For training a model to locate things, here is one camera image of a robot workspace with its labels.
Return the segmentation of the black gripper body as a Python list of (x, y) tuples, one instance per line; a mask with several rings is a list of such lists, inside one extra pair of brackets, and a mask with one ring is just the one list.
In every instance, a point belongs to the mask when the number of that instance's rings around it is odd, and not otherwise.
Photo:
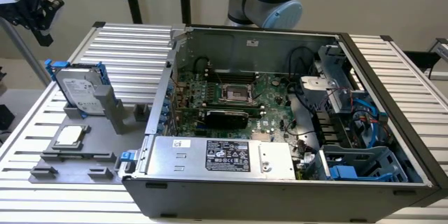
[(1, 17), (14, 26), (25, 29), (46, 29), (45, 7), (46, 0), (18, 0), (16, 3), (1, 5)]

